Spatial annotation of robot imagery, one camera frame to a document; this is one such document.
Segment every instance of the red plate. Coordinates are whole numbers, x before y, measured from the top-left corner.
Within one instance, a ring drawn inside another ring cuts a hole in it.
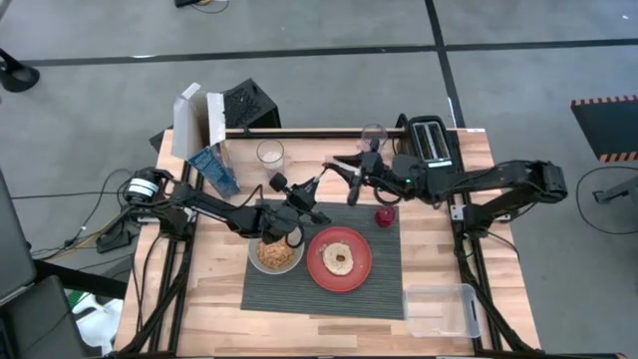
[[[335,275],[323,263],[323,249],[332,243],[344,243],[352,252],[353,268],[346,275]],[[366,280],[372,269],[372,252],[366,239],[356,230],[333,226],[312,238],[308,248],[308,271],[312,279],[325,289],[337,292],[350,291]]]

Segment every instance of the black box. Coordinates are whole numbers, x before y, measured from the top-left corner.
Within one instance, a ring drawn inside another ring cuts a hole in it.
[[[279,110],[252,79],[223,93],[227,129],[281,129]]]

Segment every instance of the white bowl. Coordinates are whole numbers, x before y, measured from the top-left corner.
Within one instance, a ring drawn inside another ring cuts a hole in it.
[[[257,245],[259,244],[260,241],[261,239],[251,239],[248,241],[248,258],[250,259],[250,262],[252,263],[252,265],[254,265],[255,268],[259,269],[259,271],[263,273],[283,274],[289,271],[290,269],[294,268],[295,265],[299,264],[301,257],[303,257],[303,248],[305,247],[305,243],[301,243],[301,245],[298,248],[292,249],[295,257],[292,260],[292,262],[290,262],[288,265],[285,265],[279,269],[268,268],[267,266],[263,265],[261,260],[259,260],[259,256],[257,255]]]

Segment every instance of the black line on floor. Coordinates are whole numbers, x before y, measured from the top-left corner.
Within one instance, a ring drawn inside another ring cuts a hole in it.
[[[148,64],[184,61],[270,59],[308,56],[366,55],[366,54],[413,54],[432,52],[434,45],[389,45],[346,48],[314,48],[298,50],[267,50],[225,53],[200,53],[182,55],[120,56],[103,58],[25,60],[30,66],[81,66],[81,65],[117,65]]]
[[[609,40],[573,40],[573,41],[538,41],[514,42],[500,44],[459,44],[446,45],[447,51],[499,51],[499,50],[542,50],[542,49],[573,49],[587,47],[612,47],[638,45],[638,39],[609,39]]]
[[[452,67],[450,66],[450,59],[448,58],[446,45],[443,41],[443,32],[441,30],[441,24],[439,23],[439,17],[437,16],[435,2],[434,0],[425,1],[426,7],[428,8],[428,16],[430,17],[430,25],[432,26],[432,34],[435,37],[435,46],[437,47],[437,55],[439,55],[439,65],[441,66],[441,72],[443,73],[443,81],[446,84],[448,98],[452,103],[452,116],[457,127],[464,128],[466,126],[466,120],[464,119],[463,111],[461,110],[461,100],[459,99],[459,93],[457,92],[457,86],[455,85],[455,78],[452,75]]]

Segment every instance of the food in bowl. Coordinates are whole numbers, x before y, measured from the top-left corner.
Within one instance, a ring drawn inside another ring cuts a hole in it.
[[[270,269],[280,269],[292,263],[295,259],[294,250],[285,240],[278,240],[271,244],[259,241],[257,244],[257,258]]]
[[[323,264],[335,275],[346,275],[352,271],[354,261],[350,246],[332,243],[323,249]]]

